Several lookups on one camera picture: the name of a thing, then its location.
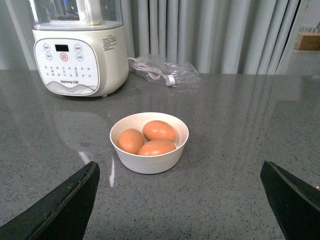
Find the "countertop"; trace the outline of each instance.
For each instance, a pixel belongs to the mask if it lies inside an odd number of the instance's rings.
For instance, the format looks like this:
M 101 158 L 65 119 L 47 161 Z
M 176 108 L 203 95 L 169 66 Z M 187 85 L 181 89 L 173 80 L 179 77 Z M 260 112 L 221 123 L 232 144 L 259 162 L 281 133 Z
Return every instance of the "countertop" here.
M 51 93 L 37 71 L 0 71 L 0 225 L 89 161 L 100 181 L 85 240 L 283 240 L 260 172 L 272 161 L 320 184 L 320 78 L 203 74 L 198 89 L 130 73 L 107 97 Z M 110 139 L 120 119 L 160 112 L 189 139 L 154 175 L 127 169 Z

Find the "curtain fold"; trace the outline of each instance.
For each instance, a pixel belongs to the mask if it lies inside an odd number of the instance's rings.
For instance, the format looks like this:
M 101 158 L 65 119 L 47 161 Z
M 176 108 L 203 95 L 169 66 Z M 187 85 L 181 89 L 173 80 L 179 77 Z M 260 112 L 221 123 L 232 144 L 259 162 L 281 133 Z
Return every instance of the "curtain fold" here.
M 189 62 L 199 73 L 261 75 L 285 74 L 308 4 L 308 0 L 120 2 L 129 57 L 159 54 L 167 62 Z M 29 14 L 21 11 L 26 3 L 5 0 L 4 4 L 19 41 L 14 49 L 22 49 L 24 59 L 21 54 L 15 57 L 21 66 L 34 70 Z M 0 51 L 0 69 L 13 68 L 3 63 L 4 56 Z

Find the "brown egg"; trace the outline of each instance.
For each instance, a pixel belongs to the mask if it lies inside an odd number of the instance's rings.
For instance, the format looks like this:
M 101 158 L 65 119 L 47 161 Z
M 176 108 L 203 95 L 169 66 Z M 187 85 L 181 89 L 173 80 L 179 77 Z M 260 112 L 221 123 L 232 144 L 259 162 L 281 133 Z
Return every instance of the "brown egg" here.
M 165 139 L 156 139 L 151 140 L 143 145 L 140 148 L 138 155 L 155 156 L 169 153 L 175 149 L 177 148 L 171 141 Z
M 116 142 L 117 147 L 121 150 L 136 155 L 144 144 L 144 136 L 134 128 L 124 130 Z
M 148 141 L 165 139 L 173 142 L 176 139 L 175 129 L 165 121 L 153 120 L 144 125 L 142 133 Z

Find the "kitchen appliance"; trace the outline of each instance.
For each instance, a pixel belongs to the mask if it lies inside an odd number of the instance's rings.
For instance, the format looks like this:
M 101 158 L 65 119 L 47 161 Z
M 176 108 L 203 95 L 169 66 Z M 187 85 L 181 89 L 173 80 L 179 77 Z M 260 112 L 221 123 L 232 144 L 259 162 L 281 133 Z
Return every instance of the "kitchen appliance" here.
M 29 0 L 44 85 L 66 96 L 106 96 L 129 73 L 120 0 Z

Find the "ceramic bowl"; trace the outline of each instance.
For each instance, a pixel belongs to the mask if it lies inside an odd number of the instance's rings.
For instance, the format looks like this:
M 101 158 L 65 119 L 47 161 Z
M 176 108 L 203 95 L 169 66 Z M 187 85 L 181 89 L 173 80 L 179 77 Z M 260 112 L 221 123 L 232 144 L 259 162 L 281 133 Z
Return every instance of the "ceramic bowl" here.
M 174 128 L 176 139 L 173 143 L 176 150 L 156 156 L 140 156 L 125 152 L 117 147 L 118 137 L 124 130 L 137 129 L 142 133 L 144 125 L 152 120 L 164 121 Z M 118 121 L 110 131 L 111 143 L 123 165 L 140 174 L 158 174 L 172 168 L 178 162 L 188 137 L 189 130 L 183 121 L 175 116 L 160 112 L 142 112 L 127 116 Z

